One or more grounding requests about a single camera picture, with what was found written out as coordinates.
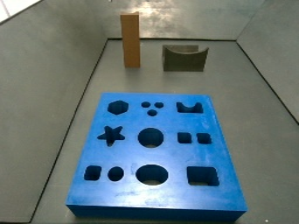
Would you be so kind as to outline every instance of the block with curved cutout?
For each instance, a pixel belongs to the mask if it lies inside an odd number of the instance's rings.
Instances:
[[[209,48],[197,45],[164,45],[163,70],[165,72],[203,72]]]

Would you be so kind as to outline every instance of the square hole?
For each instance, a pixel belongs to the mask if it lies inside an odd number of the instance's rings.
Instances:
[[[177,142],[180,144],[191,144],[192,143],[192,135],[188,132],[177,133]]]
[[[196,134],[199,144],[211,144],[211,134],[197,133]]]
[[[88,166],[88,168],[85,170],[85,174],[84,174],[84,179],[92,180],[92,181],[99,180],[100,172],[101,172],[100,166],[96,166],[96,165]]]
[[[217,172],[213,167],[188,166],[187,178],[191,186],[219,186]]]

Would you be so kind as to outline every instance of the tall rectangular wooden block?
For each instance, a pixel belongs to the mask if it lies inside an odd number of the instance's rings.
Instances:
[[[139,12],[120,14],[125,67],[140,67]]]

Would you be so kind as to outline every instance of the shape sorter board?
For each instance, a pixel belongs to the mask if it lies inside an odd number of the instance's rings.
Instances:
[[[211,98],[101,94],[65,204],[79,217],[235,221],[247,205]]]

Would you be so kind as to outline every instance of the small circular hole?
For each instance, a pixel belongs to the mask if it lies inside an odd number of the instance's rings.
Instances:
[[[156,111],[153,109],[149,109],[148,112],[147,112],[147,114],[149,116],[156,116],[157,113],[156,113]]]
[[[164,134],[159,129],[143,129],[137,135],[137,141],[145,148],[155,148],[163,143]]]
[[[145,108],[145,109],[149,108],[151,107],[151,103],[148,101],[144,101],[141,103],[141,107]]]
[[[164,106],[164,104],[163,104],[161,102],[157,102],[157,103],[155,104],[155,106],[160,109],[160,108]]]
[[[116,166],[116,167],[111,168],[107,176],[108,176],[111,181],[116,182],[124,177],[124,170],[120,167]]]
[[[168,171],[156,164],[141,166],[135,173],[136,179],[148,186],[159,186],[168,179]]]

